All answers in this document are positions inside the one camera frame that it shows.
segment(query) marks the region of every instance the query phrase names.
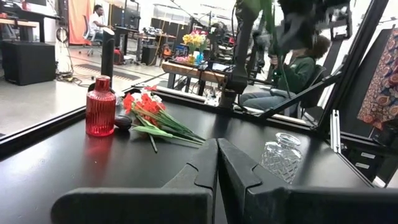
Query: patterned fabric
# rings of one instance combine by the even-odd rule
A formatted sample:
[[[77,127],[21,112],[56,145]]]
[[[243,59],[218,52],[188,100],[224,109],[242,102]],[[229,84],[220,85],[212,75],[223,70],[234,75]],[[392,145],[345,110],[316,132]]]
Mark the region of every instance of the patterned fabric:
[[[392,31],[358,113],[358,119],[382,129],[398,119],[398,29]]]

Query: clear glass jar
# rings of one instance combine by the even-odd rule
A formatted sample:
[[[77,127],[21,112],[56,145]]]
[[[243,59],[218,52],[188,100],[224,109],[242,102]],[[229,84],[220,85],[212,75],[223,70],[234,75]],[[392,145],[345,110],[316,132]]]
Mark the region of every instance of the clear glass jar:
[[[95,80],[95,89],[87,93],[86,133],[92,136],[113,133],[116,97],[109,84],[110,78],[101,75]]]
[[[266,143],[261,165],[291,184],[302,158],[301,152],[296,148],[300,145],[300,140],[285,133],[277,133],[276,139],[277,141]]]

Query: orange curtain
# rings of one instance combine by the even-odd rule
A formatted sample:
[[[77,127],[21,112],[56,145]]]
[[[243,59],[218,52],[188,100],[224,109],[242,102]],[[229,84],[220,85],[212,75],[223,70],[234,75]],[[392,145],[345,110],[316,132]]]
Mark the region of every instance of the orange curtain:
[[[94,10],[95,0],[69,0],[69,43],[71,44],[89,44],[83,38],[86,31],[86,24],[83,16],[90,19]]]

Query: white shirt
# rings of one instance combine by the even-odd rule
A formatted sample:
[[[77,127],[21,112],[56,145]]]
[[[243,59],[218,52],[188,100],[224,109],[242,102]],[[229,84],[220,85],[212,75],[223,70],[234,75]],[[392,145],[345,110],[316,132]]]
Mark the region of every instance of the white shirt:
[[[96,32],[102,32],[102,28],[98,27],[94,22],[99,22],[100,24],[103,24],[103,17],[99,16],[96,12],[94,12],[90,16],[90,21],[88,22],[90,26],[90,35],[94,35]]]

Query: monitor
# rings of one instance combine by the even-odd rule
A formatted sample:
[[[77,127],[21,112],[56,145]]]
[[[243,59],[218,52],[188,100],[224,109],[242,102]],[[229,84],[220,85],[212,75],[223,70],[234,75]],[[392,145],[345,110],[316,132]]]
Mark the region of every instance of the monitor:
[[[117,7],[115,5],[111,6],[111,10],[109,11],[109,15],[111,15],[109,18],[109,25],[118,25],[121,26],[122,24],[122,15],[123,15],[123,9],[121,7]]]
[[[124,25],[133,29],[139,29],[140,7],[138,2],[126,0],[126,8],[124,10]]]

